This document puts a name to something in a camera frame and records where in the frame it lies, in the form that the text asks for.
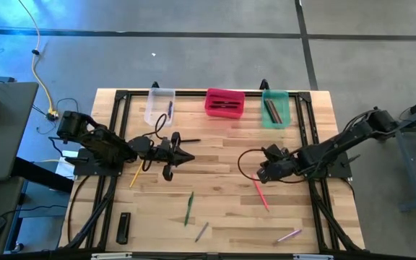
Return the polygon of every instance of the wooden table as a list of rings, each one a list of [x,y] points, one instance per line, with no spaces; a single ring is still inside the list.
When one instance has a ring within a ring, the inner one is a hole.
[[[110,122],[116,89],[97,90],[92,117],[106,126]],[[311,92],[318,135],[321,141],[337,133],[332,100],[327,91]],[[225,253],[311,253],[317,252],[311,199],[308,184],[269,182],[260,184],[270,206],[266,211],[252,181],[244,178],[237,167],[238,156],[245,150],[270,144],[288,147],[301,146],[295,103],[290,101],[291,124],[286,129],[261,127],[260,97],[247,97],[241,119],[209,117],[204,112],[204,97],[176,97],[171,127],[160,136],[170,137],[174,131],[182,139],[200,138],[201,142],[182,144],[181,148],[195,155],[195,160],[174,169],[171,182],[162,176],[162,164],[154,163],[141,173],[133,188],[129,188],[140,160],[125,165],[113,203],[107,251],[171,251]],[[126,127],[126,140],[153,131],[144,122],[147,97],[133,97]],[[306,128],[309,129],[306,110]],[[117,129],[121,119],[118,118]],[[242,158],[241,166],[247,174],[255,173],[264,161],[260,152]],[[78,193],[71,216],[72,237],[90,216],[98,178],[91,177]],[[76,190],[79,181],[75,181]],[[184,227],[187,201],[194,192],[188,225]],[[350,188],[339,179],[329,179],[329,192],[334,216],[354,242],[364,247],[358,214]],[[129,243],[115,242],[121,212],[131,212]],[[97,222],[97,244],[102,227]],[[198,243],[195,237],[203,225],[209,227]],[[328,225],[323,221],[327,245],[330,245]],[[272,243],[292,232],[303,229],[300,235],[273,246]],[[66,221],[60,246],[65,245]]]

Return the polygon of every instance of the concrete floor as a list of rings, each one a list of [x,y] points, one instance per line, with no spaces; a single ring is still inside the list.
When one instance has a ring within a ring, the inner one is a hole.
[[[45,29],[300,32],[293,0],[24,2]],[[302,4],[308,33],[416,35],[414,0],[302,0]],[[32,26],[18,1],[0,2],[0,28]],[[35,41],[34,36],[0,35],[0,75],[35,81],[30,71]],[[44,36],[41,46],[38,73],[53,99],[76,98],[84,113],[90,112],[99,87],[150,87],[155,80],[162,87],[256,89],[267,78],[274,89],[310,89],[299,39]],[[318,88],[331,92],[340,130],[375,105],[398,116],[416,103],[416,41],[310,40],[310,49]],[[47,109],[43,92],[38,92],[35,104]],[[71,110],[74,104],[65,102],[59,109]],[[51,125],[33,112],[19,156],[33,161],[57,158],[36,127],[45,131]],[[412,195],[394,140],[383,145],[365,142],[350,154],[362,155],[352,164],[352,172],[366,248],[416,256],[416,211],[397,209]],[[52,225],[50,220],[26,225],[19,240],[37,248],[28,231],[41,223],[46,230]],[[51,245],[57,241],[58,233],[53,234]]]

